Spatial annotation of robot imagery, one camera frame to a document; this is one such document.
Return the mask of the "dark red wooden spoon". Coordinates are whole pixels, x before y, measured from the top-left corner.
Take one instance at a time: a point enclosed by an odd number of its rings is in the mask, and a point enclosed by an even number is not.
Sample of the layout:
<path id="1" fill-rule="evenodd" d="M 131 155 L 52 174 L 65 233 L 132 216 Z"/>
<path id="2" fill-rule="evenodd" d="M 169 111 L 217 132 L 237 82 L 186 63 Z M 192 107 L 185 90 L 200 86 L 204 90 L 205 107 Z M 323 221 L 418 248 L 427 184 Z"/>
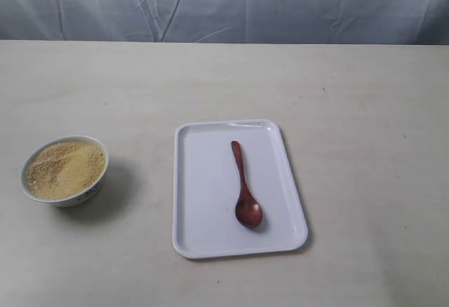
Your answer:
<path id="1" fill-rule="evenodd" d="M 244 172 L 243 155 L 240 144 L 237 141 L 232 141 L 231 147 L 236 161 L 236 166 L 239 171 L 241 186 L 239 197 L 235 206 L 236 219 L 241 225 L 245 227 L 257 227 L 262 223 L 263 212 L 259 203 L 250 193 L 250 190 L 247 186 Z"/>

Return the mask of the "yellow millet grains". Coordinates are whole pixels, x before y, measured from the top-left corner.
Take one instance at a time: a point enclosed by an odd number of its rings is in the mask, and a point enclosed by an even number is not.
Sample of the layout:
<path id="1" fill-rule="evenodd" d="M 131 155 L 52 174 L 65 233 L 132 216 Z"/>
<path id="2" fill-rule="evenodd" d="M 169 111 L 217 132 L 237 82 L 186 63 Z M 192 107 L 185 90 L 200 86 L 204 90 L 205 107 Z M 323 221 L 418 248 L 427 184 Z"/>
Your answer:
<path id="1" fill-rule="evenodd" d="M 41 150 L 26 169 L 27 185 L 44 200 L 60 200 L 90 188 L 100 178 L 106 156 L 98 146 L 63 141 Z"/>

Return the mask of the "white rectangular plastic tray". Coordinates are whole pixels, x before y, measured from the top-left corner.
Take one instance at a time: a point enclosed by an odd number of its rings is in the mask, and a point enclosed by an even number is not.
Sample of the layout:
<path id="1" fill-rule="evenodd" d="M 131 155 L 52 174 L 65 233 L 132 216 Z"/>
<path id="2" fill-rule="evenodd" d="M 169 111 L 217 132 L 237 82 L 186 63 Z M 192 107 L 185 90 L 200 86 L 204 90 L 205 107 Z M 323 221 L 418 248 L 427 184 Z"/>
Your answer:
<path id="1" fill-rule="evenodd" d="M 240 192 L 232 142 L 241 146 L 259 226 L 235 215 Z M 308 226 L 281 130 L 267 119 L 186 123 L 175 132 L 173 246 L 187 259 L 286 252 L 303 246 Z"/>

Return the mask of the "white ceramic bowl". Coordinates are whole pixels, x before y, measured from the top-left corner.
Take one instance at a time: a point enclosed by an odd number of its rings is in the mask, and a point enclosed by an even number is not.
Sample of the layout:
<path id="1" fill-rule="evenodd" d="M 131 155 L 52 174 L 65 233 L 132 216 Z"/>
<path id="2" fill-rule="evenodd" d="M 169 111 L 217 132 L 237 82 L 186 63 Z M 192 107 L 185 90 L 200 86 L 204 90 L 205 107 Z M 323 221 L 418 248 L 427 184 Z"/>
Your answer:
<path id="1" fill-rule="evenodd" d="M 25 176 L 27 167 L 29 167 L 31 162 L 36 158 L 36 156 L 38 155 L 38 153 L 41 150 L 45 149 L 46 147 L 48 147 L 52 144 L 55 144 L 58 142 L 63 142 L 63 141 L 71 141 L 71 140 L 79 140 L 82 142 L 91 143 L 91 144 L 98 146 L 100 149 L 102 149 L 103 153 L 106 156 L 106 166 L 105 166 L 105 169 L 104 169 L 103 173 L 101 174 L 100 178 L 97 179 L 97 181 L 94 183 L 94 185 L 92 185 L 90 188 L 86 189 L 85 191 L 82 191 L 81 193 L 78 193 L 76 195 L 68 197 L 68 198 L 64 198 L 64 199 L 60 199 L 60 200 L 44 200 L 43 198 L 36 197 L 27 185 L 26 176 Z M 92 198 L 99 191 L 99 189 L 102 186 L 102 183 L 105 180 L 108 163 L 109 163 L 109 154 L 106 150 L 106 147 L 104 146 L 103 143 L 101 143 L 97 139 L 94 139 L 94 138 L 88 137 L 88 136 L 83 136 L 83 135 L 60 137 L 60 138 L 54 139 L 53 141 L 48 142 L 48 143 L 44 144 L 43 146 L 39 147 L 27 159 L 26 163 L 24 164 L 24 166 L 20 172 L 20 187 L 21 187 L 22 191 L 24 192 L 24 194 L 26 194 L 26 196 L 28 198 L 31 198 L 32 200 L 35 200 L 36 202 L 39 202 L 39 203 L 50 204 L 50 205 L 54 205 L 56 207 L 69 207 L 69 206 L 78 205 L 78 204 L 81 204 L 81 203 L 87 201 L 89 198 Z"/>

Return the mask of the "grey wrinkled backdrop curtain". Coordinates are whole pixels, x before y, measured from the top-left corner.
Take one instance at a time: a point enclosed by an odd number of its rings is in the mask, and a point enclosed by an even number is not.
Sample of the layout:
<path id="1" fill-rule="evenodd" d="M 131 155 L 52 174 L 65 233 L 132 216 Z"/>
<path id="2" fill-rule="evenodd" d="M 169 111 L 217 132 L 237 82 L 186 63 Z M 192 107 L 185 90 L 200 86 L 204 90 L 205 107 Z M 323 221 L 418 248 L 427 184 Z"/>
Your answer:
<path id="1" fill-rule="evenodd" d="M 448 0 L 1 0 L 1 38 L 448 43 Z"/>

